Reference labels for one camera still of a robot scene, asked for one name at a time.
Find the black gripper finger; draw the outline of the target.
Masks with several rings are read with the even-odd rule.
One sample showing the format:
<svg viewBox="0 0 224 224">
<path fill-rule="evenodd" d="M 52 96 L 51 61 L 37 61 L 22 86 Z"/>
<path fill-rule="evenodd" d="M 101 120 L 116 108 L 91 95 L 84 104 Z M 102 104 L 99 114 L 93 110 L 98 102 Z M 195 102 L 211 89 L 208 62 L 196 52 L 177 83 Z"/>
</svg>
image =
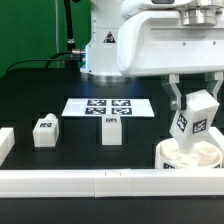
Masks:
<svg viewBox="0 0 224 224">
<path fill-rule="evenodd" d="M 224 72 L 221 71 L 206 73 L 205 81 L 207 82 L 206 90 L 212 95 L 214 99 L 216 99 L 218 92 L 224 82 Z"/>
<path fill-rule="evenodd" d="M 178 89 L 178 74 L 169 74 L 162 77 L 162 86 L 170 98 L 170 108 L 172 110 L 185 110 L 186 97 Z"/>
</svg>

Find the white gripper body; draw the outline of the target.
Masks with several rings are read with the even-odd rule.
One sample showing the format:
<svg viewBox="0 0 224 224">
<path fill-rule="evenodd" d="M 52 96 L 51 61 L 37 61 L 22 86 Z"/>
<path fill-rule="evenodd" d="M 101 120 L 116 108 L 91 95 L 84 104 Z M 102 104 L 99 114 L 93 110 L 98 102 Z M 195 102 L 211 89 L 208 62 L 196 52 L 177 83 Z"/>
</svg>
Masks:
<svg viewBox="0 0 224 224">
<path fill-rule="evenodd" d="M 183 26 L 174 10 L 141 12 L 119 28 L 117 65 L 127 76 L 224 71 L 224 13 L 214 26 Z"/>
</svg>

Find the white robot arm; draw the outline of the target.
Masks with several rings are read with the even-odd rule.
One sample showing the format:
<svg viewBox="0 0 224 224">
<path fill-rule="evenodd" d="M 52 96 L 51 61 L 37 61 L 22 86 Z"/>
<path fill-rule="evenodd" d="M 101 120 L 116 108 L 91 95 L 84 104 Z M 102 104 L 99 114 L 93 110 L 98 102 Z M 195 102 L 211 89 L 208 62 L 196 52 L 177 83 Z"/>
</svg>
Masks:
<svg viewBox="0 0 224 224">
<path fill-rule="evenodd" d="M 90 0 L 91 39 L 81 72 L 98 80 L 161 76 L 171 108 L 186 107 L 176 83 L 224 82 L 224 0 Z"/>
</svg>

